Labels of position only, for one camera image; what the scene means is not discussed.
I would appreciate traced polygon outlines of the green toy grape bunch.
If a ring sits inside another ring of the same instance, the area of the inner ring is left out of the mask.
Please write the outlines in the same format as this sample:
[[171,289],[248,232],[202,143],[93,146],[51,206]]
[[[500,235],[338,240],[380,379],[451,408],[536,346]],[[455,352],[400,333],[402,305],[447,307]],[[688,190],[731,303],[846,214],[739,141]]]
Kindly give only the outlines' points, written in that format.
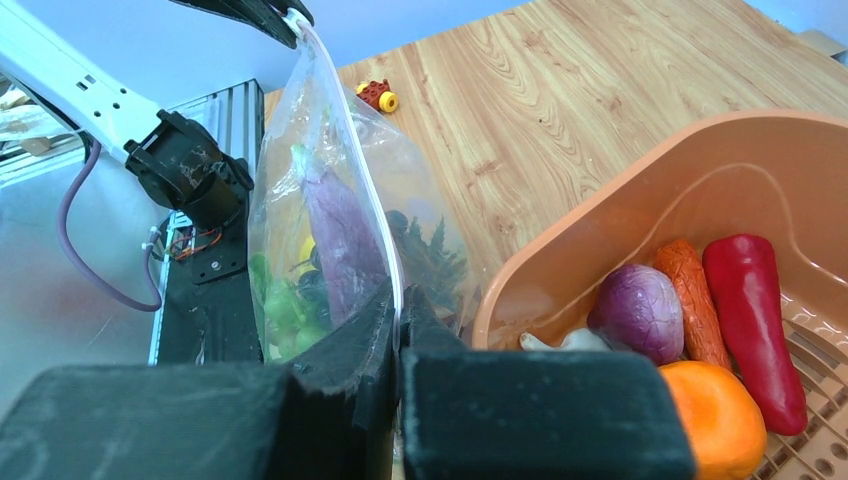
[[265,360],[288,361],[332,330],[326,283],[316,250],[293,272],[297,279],[276,278],[262,253],[249,258],[257,331]]

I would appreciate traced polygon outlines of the orange plastic basin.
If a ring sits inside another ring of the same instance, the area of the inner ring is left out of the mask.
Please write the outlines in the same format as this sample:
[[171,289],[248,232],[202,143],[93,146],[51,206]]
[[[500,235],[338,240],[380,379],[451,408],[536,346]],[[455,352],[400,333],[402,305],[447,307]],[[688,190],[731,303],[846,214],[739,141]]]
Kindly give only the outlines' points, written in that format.
[[847,475],[847,123],[752,110],[698,122],[662,142],[532,240],[495,275],[473,324],[476,349],[556,342],[584,324],[601,280],[651,264],[663,245],[702,249],[766,238],[779,269],[786,343],[809,419],[772,436],[758,479]]

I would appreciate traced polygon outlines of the toy pineapple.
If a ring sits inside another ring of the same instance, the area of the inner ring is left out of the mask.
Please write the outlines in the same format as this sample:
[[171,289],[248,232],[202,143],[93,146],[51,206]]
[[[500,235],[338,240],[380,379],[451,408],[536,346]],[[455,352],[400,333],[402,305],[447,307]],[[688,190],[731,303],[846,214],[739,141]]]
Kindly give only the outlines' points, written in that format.
[[385,217],[397,247],[408,283],[421,286],[443,321],[451,328],[461,325],[467,259],[459,250],[445,246],[446,222],[441,216],[429,239],[425,238],[417,216],[409,219],[398,210]]

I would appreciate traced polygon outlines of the clear zip top bag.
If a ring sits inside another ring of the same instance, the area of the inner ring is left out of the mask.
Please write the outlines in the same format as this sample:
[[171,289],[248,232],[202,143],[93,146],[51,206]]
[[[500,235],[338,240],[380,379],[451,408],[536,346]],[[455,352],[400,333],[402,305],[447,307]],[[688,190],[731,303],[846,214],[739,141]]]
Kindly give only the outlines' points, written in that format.
[[307,350],[379,289],[419,286],[462,340],[480,301],[468,251],[430,163],[391,120],[388,79],[348,88],[317,32],[284,15],[299,55],[264,135],[248,219],[248,269],[269,362]]

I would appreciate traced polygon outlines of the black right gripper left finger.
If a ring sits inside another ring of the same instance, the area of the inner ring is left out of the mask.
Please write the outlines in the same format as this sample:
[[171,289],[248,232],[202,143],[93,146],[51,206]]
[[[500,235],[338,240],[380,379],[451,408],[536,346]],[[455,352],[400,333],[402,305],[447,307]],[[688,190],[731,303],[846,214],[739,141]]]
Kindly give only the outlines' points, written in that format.
[[393,290],[284,363],[65,366],[1,424],[5,479],[387,479]]

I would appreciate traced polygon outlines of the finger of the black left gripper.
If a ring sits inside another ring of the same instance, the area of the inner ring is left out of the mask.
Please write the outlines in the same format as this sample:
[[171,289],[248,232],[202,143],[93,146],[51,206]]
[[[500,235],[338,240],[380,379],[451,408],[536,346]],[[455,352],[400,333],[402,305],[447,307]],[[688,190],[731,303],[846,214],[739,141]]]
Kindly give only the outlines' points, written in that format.
[[300,24],[314,18],[299,0],[172,0],[173,3],[228,18],[262,32],[290,49],[302,37]]

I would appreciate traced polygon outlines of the purple toy eggplant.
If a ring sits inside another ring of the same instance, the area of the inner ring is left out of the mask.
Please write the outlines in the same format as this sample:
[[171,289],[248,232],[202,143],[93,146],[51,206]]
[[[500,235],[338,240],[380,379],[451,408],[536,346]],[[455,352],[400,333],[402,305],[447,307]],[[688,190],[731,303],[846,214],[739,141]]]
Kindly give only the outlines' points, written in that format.
[[290,151],[338,327],[386,280],[383,255],[353,189],[303,145]]

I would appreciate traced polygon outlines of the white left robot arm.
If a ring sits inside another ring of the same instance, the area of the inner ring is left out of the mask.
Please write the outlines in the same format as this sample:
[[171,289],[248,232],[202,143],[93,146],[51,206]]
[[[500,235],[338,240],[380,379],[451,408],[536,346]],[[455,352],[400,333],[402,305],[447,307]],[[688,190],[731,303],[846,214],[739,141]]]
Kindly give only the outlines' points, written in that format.
[[1,65],[135,175],[158,205],[203,230],[245,212],[254,183],[200,123],[168,111],[99,68],[18,1],[1,4]]

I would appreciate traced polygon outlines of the yellow toy lemon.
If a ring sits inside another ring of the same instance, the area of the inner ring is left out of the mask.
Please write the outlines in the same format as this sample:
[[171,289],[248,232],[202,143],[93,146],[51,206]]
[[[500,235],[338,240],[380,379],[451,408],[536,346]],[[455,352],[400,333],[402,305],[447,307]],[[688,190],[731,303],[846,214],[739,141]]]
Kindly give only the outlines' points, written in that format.
[[312,236],[308,236],[300,246],[298,261],[295,265],[295,272],[298,276],[316,270],[316,267],[313,264],[312,253],[315,247],[315,241]]

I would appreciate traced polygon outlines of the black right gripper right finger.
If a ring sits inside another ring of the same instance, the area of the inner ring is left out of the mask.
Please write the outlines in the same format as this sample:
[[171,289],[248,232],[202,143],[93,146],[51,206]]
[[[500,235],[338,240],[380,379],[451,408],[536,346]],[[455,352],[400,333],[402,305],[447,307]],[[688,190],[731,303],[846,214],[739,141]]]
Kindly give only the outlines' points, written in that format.
[[409,479],[691,479],[670,391],[621,352],[480,351],[425,290],[400,315],[401,431]]

